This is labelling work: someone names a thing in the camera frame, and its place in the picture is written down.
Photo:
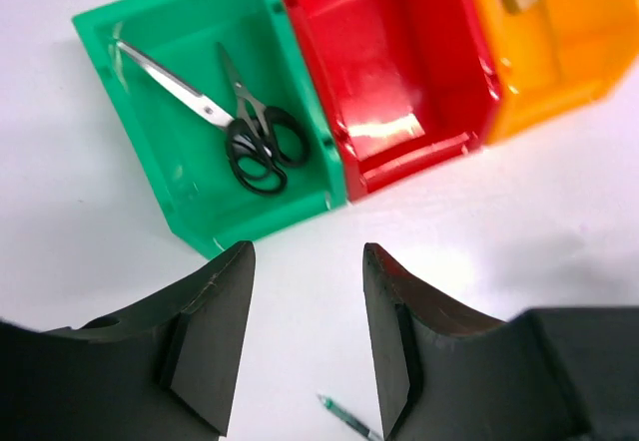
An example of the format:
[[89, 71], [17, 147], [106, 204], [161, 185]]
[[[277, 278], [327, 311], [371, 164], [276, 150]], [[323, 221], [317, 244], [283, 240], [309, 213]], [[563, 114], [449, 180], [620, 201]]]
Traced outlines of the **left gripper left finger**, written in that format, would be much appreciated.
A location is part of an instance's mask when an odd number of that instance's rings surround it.
[[1, 325], [5, 440], [217, 440], [229, 429], [256, 269], [249, 241], [74, 329]]

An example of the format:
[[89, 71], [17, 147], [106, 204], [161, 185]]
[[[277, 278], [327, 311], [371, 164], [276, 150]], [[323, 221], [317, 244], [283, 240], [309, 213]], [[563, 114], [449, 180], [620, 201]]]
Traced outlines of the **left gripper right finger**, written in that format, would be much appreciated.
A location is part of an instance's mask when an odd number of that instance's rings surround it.
[[369, 243], [362, 277], [387, 440], [634, 440], [638, 310], [544, 307], [502, 321]]

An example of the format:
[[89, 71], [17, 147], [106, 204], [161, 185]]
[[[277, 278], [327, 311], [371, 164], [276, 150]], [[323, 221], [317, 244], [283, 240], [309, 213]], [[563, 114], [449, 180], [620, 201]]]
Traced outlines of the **green pen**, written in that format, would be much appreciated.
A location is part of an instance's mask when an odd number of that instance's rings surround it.
[[380, 434], [365, 425], [362, 421], [357, 419], [352, 413], [336, 403], [329, 396], [318, 393], [317, 398], [319, 400], [319, 403], [326, 411], [331, 413], [335, 418], [340, 420], [343, 424], [348, 426], [362, 438], [368, 441], [383, 441], [383, 437]]

